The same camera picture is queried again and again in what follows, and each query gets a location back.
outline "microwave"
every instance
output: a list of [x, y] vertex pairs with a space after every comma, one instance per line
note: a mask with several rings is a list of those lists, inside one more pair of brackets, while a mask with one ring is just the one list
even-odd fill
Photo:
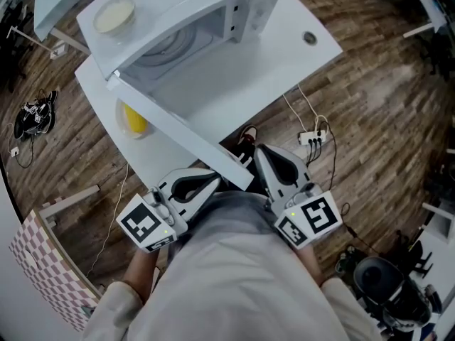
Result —
[[125, 22], [100, 32], [95, 24], [100, 12], [118, 1], [95, 0], [77, 16], [107, 88], [154, 129], [245, 190], [252, 175], [236, 157], [195, 132], [153, 92], [221, 45], [260, 39], [278, 0], [127, 0], [132, 12]]

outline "gray shirt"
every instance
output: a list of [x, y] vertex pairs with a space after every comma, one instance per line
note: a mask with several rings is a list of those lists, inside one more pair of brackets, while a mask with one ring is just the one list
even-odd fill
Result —
[[381, 340], [341, 280], [317, 286], [263, 204], [249, 193], [214, 197], [147, 303], [113, 283], [82, 339]]

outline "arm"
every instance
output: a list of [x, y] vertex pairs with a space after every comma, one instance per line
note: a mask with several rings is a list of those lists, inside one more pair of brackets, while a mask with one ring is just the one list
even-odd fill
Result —
[[325, 280], [313, 247], [307, 245], [295, 250], [297, 258], [321, 288], [327, 301], [341, 322], [351, 341], [381, 341], [381, 335], [372, 318], [358, 304], [348, 287], [338, 278]]
[[84, 330], [82, 340], [121, 341], [128, 327], [147, 302], [159, 251], [137, 249], [123, 281], [112, 283], [101, 298]]

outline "hand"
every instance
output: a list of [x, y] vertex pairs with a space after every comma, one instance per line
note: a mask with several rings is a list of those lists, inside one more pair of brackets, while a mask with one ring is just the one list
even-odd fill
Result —
[[318, 259], [314, 254], [314, 249], [311, 244], [306, 245], [303, 249], [295, 250], [297, 257], [300, 262], [305, 266], [306, 270], [310, 273], [311, 277], [314, 279], [318, 286], [322, 286], [325, 281], [322, 270], [319, 267]]
[[132, 287], [144, 303], [150, 296], [158, 255], [159, 250], [146, 253], [137, 249], [123, 276], [122, 281]]

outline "wooden floor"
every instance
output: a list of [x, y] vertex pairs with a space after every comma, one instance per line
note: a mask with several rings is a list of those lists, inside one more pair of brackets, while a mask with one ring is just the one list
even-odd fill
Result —
[[[333, 196], [340, 208], [350, 203], [345, 221], [378, 251], [387, 250], [396, 229], [412, 236], [426, 217], [421, 209], [427, 199], [422, 180], [430, 157], [444, 150], [453, 87], [429, 74], [431, 68], [420, 59], [415, 39], [402, 38], [415, 26], [389, 0], [301, 1], [344, 51], [301, 83], [315, 110], [330, 121], [336, 137]], [[415, 2], [406, 0], [406, 4]], [[75, 33], [74, 17], [75, 12], [61, 28]], [[74, 70], [83, 60], [83, 54], [74, 50], [56, 61], [39, 49], [28, 54], [24, 59], [27, 80], [18, 81], [13, 94], [6, 90], [0, 94], [1, 128], [14, 122], [20, 104], [32, 100], [41, 88], [60, 90], [57, 124], [51, 133], [35, 140], [33, 165], [26, 170], [19, 168], [6, 151], [9, 129], [2, 136], [0, 149], [9, 185], [24, 216], [32, 207], [59, 195], [100, 185], [98, 194], [59, 215], [55, 230], [73, 261], [86, 273], [112, 221], [126, 162], [75, 79]], [[307, 127], [311, 126], [314, 118], [299, 92], [294, 90], [287, 97]], [[251, 122], [259, 128], [259, 141], [304, 155], [296, 140], [299, 122], [282, 99]], [[15, 145], [13, 139], [10, 148]], [[30, 158], [28, 145], [19, 144], [22, 163]], [[313, 178], [323, 188], [330, 181], [333, 155], [331, 141], [310, 166]], [[119, 209], [135, 193], [145, 192], [130, 169]], [[366, 249], [344, 228], [316, 245], [325, 272], [332, 272], [337, 254], [350, 242]], [[132, 243], [114, 225], [90, 280], [95, 285], [107, 285], [121, 276], [133, 251]]]

